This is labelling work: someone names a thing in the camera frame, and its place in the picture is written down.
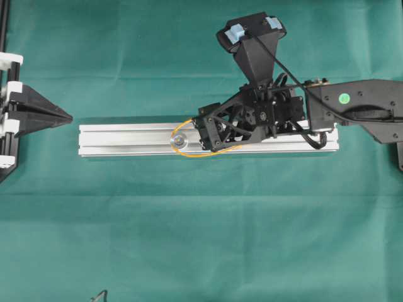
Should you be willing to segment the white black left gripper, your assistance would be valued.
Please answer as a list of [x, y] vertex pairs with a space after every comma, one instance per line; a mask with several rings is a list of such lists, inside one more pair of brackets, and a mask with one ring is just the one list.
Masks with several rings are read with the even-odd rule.
[[[1, 52], [1, 71], [18, 72], [23, 64], [23, 56]], [[47, 128], [71, 123], [73, 117], [62, 108], [50, 102], [32, 87], [18, 80], [8, 80], [5, 88], [1, 88], [1, 138], [6, 134], [20, 137]], [[9, 105], [10, 101], [19, 105]], [[11, 167], [16, 163], [17, 155], [1, 155], [1, 167]]]

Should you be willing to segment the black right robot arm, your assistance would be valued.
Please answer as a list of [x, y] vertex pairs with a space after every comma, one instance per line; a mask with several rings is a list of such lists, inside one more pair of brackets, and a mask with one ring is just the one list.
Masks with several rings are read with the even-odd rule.
[[245, 85], [226, 102], [200, 108], [191, 122], [202, 149], [218, 152], [298, 135], [320, 150], [336, 125], [359, 125], [378, 143], [402, 142], [401, 81], [307, 81], [299, 96], [286, 80], [281, 74], [266, 87]]

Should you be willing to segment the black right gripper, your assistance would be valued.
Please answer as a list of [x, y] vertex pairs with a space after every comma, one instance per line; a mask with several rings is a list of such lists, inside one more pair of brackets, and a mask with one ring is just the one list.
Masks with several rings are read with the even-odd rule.
[[245, 85], [226, 102], [200, 108], [191, 120], [202, 149], [218, 152], [286, 135], [300, 135], [310, 143], [309, 131], [299, 125], [304, 119], [303, 97], [281, 81], [266, 89]]

